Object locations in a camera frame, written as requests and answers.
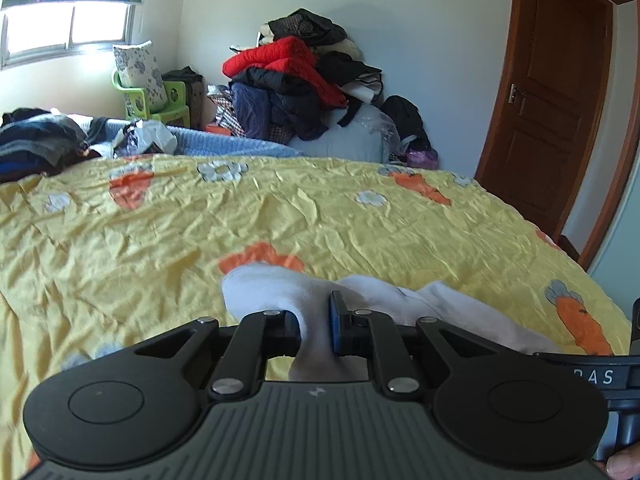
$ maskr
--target green plastic chair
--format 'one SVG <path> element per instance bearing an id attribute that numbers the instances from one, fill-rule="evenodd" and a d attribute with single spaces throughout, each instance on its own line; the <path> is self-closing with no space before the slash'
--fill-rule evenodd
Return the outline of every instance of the green plastic chair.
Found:
<path id="1" fill-rule="evenodd" d="M 111 83 L 118 92 L 124 95 L 127 121 L 153 119 L 172 126 L 191 127 L 191 116 L 186 104 L 187 86 L 182 81 L 164 81 L 168 104 L 164 110 L 155 114 L 149 110 L 149 98 L 145 88 L 124 88 L 117 69 L 111 75 Z"/>

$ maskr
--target white logo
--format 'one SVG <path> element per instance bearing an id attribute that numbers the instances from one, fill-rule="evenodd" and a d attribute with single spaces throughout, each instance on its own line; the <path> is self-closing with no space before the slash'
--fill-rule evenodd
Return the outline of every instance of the white logo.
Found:
<path id="1" fill-rule="evenodd" d="M 315 390 L 309 390 L 309 395 L 313 395 L 316 399 L 319 396 L 324 395 L 325 393 L 326 393 L 326 390 L 321 386 L 316 386 Z"/>

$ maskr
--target wooden trim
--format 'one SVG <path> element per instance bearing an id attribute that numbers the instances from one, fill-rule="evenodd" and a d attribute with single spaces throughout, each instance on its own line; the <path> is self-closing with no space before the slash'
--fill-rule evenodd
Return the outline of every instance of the wooden trim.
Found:
<path id="1" fill-rule="evenodd" d="M 640 0 L 636 0 L 638 6 L 638 31 L 640 38 Z M 616 167 L 616 173 L 611 181 L 609 192 L 604 202 L 604 206 L 600 211 L 596 225 L 587 240 L 587 243 L 580 254 L 578 263 L 587 270 L 593 259 L 595 258 L 602 242 L 604 241 L 609 227 L 613 222 L 620 200 L 625 192 L 631 169 L 633 168 L 638 153 L 638 140 L 640 139 L 640 59 L 636 66 L 636 90 L 634 91 L 634 100 L 632 102 L 631 114 L 629 115 L 629 124 L 626 130 L 625 142 L 622 145 L 620 160 Z"/>
<path id="2" fill-rule="evenodd" d="M 571 258 L 574 262 L 578 261 L 578 258 L 580 257 L 580 253 L 578 253 L 577 249 L 569 241 L 569 238 L 567 238 L 564 235 L 560 235 L 558 237 L 558 247 L 560 247 L 566 253 L 566 255 L 569 258 Z"/>
<path id="3" fill-rule="evenodd" d="M 509 24 L 509 35 L 507 37 L 507 47 L 504 56 L 504 66 L 502 69 L 502 76 L 500 78 L 500 86 L 498 86 L 498 95 L 495 100 L 494 105 L 494 114 L 491 118 L 491 123 L 489 124 L 489 131 L 487 134 L 486 141 L 484 142 L 484 148 L 482 149 L 482 155 L 480 156 L 480 162 L 478 163 L 478 169 L 476 170 L 475 179 L 482 184 L 482 178 L 484 177 L 484 173 L 486 171 L 486 166 L 488 164 L 492 149 L 494 148 L 494 143 L 498 135 L 498 130 L 500 128 L 500 124 L 502 123 L 502 112 L 504 111 L 504 103 L 507 101 L 508 94 L 511 88 L 511 76 L 513 73 L 513 64 L 514 64 L 514 56 L 516 49 L 516 39 L 518 36 L 518 25 L 520 23 L 520 1 L 521 0 L 512 0 L 511 1 L 511 21 Z M 613 3 L 610 0 L 600 0 L 603 4 L 607 6 L 607 35 L 606 38 L 609 41 L 605 42 L 605 51 L 604 51 L 604 62 L 608 68 L 608 70 L 604 70 L 602 72 L 602 78 L 600 80 L 600 92 L 598 94 L 598 101 L 596 103 L 596 113 L 593 117 L 593 123 L 591 124 L 591 131 L 589 134 L 589 138 L 587 140 L 587 145 L 584 150 L 584 155 L 582 161 L 580 162 L 580 167 L 578 168 L 578 173 L 576 175 L 576 179 L 574 182 L 574 186 L 572 187 L 571 193 L 569 193 L 569 197 L 567 198 L 567 202 L 564 205 L 564 209 L 560 214 L 560 218 L 558 221 L 558 225 L 556 226 L 556 230 L 551 235 L 553 241 L 558 242 L 559 236 L 562 233 L 562 229 L 566 223 L 567 218 L 569 217 L 569 213 L 571 209 L 574 207 L 575 199 L 578 196 L 578 192 L 580 191 L 580 186 L 584 179 L 584 174 L 587 171 L 587 167 L 589 165 L 589 161 L 591 159 L 591 152 L 593 151 L 593 146 L 596 141 L 596 136 L 598 134 L 598 130 L 600 127 L 600 120 L 602 118 L 602 112 L 604 110 L 604 102 L 607 98 L 607 86 L 609 83 L 609 73 L 611 67 L 611 51 L 613 46 Z"/>
<path id="4" fill-rule="evenodd" d="M 502 122 L 504 103 L 507 102 L 511 89 L 511 74 L 513 73 L 518 26 L 520 25 L 520 1 L 521 0 L 511 0 L 511 19 L 509 22 L 509 34 L 507 36 L 507 48 L 504 54 L 504 65 L 502 66 L 502 76 L 500 77 L 500 85 L 498 86 L 498 95 L 495 98 L 494 113 L 491 116 L 489 131 L 484 142 L 482 154 L 480 155 L 478 168 L 476 169 L 475 179 L 478 182 L 481 182 L 484 177 L 486 165 L 489 162 L 489 157 L 494 148 L 498 130 L 500 129 L 500 123 Z"/>

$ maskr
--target window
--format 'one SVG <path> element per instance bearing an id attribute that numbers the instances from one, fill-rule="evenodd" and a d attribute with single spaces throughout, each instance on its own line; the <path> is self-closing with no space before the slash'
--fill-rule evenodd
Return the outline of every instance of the window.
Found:
<path id="1" fill-rule="evenodd" d="M 118 2 L 10 7 L 2 21 L 2 66 L 130 43 L 133 9 Z"/>

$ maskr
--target orange box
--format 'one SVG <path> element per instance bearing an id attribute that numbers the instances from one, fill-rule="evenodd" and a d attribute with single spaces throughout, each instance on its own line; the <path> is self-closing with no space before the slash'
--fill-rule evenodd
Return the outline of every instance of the orange box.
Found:
<path id="1" fill-rule="evenodd" d="M 226 135 L 228 137 L 231 136 L 231 130 L 218 126 L 216 123 L 207 124 L 205 131 L 210 134 Z"/>

